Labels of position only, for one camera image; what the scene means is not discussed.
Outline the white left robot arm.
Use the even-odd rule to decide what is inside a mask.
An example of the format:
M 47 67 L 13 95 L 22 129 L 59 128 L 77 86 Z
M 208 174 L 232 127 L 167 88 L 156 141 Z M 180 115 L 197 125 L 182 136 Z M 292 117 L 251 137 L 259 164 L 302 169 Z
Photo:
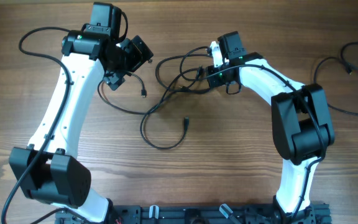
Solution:
M 120 27 L 127 24 L 120 8 L 96 2 L 89 23 L 67 31 L 58 60 L 58 82 L 42 122 L 27 146 L 14 147 L 9 156 L 17 180 L 14 190 L 86 223 L 122 222 L 112 201 L 91 188 L 91 172 L 77 156 L 81 129 L 98 85 L 117 89 L 125 76 L 133 75 L 153 56 L 139 36 L 128 39 L 121 32 Z

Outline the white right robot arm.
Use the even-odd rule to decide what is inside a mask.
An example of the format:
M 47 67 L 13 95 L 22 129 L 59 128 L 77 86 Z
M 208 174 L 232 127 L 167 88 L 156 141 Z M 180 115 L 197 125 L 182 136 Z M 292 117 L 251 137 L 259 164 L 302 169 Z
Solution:
M 271 222 L 316 220 L 309 194 L 314 172 L 334 143 L 334 128 L 323 88 L 296 82 L 269 65 L 257 52 L 247 53 L 239 33 L 224 34 L 208 48 L 211 88 L 237 83 L 271 108 L 272 137 L 283 159 L 280 186 L 273 198 Z

